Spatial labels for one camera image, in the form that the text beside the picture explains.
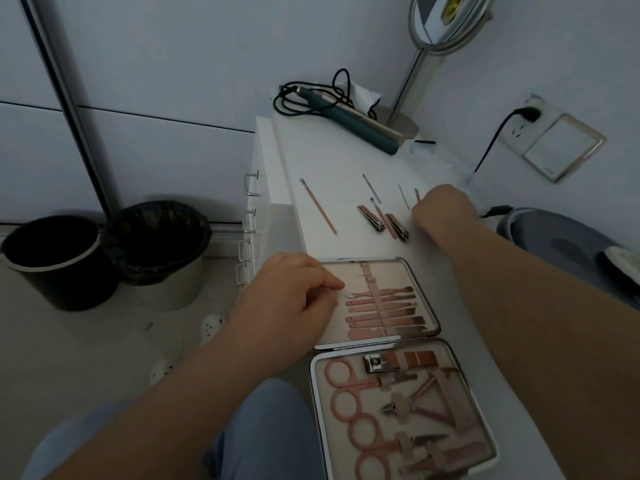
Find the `forearm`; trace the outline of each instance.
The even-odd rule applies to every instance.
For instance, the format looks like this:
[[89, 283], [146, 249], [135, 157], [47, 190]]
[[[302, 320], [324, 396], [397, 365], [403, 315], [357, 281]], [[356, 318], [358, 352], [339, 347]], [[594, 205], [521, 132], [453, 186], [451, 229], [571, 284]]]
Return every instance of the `forearm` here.
[[565, 475], [640, 476], [640, 314], [480, 223], [436, 241]]
[[223, 330], [88, 441], [48, 480], [196, 478], [204, 452], [266, 378]]

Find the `person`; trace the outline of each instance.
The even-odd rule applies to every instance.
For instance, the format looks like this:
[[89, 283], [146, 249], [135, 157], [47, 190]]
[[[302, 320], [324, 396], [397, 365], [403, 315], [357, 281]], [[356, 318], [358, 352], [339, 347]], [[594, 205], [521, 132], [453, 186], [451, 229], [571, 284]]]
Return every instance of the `person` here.
[[[487, 347], [564, 475], [640, 478], [638, 313], [487, 229], [450, 185], [412, 213], [451, 260]], [[192, 479], [203, 464], [225, 480], [324, 478], [311, 412], [292, 386], [268, 378], [316, 344], [343, 287], [308, 255], [271, 257], [212, 341], [126, 409], [55, 430], [23, 480]]]

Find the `black trash bin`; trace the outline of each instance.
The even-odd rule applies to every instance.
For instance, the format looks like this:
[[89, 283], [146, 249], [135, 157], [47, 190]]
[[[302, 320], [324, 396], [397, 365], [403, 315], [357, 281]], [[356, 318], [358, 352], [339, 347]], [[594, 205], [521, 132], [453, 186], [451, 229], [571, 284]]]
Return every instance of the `black trash bin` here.
[[206, 216], [174, 200], [142, 202], [119, 211], [100, 232], [100, 245], [155, 311], [187, 306], [202, 288], [202, 254], [211, 228]]
[[84, 217], [44, 217], [20, 226], [0, 246], [0, 260], [59, 310], [88, 310], [118, 287], [99, 227]]

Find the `manicure case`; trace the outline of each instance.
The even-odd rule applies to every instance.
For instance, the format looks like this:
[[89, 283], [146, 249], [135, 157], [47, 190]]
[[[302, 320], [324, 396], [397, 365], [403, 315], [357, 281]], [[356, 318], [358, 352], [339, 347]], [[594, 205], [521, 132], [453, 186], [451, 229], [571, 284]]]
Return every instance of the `manicure case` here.
[[323, 265], [346, 283], [310, 366], [327, 478], [460, 478], [496, 464], [491, 430], [406, 261]]

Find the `wall socket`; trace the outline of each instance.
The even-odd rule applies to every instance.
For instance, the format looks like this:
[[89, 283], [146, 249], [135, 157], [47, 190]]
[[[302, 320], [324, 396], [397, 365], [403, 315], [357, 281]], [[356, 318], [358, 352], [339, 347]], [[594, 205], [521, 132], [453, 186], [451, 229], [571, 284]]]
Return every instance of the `wall socket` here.
[[549, 104], [540, 96], [532, 94], [519, 107], [537, 107], [542, 113], [539, 119], [532, 123], [516, 114], [507, 121], [498, 136], [498, 141], [512, 152], [524, 156], [528, 149], [556, 122], [563, 113], [555, 106]]

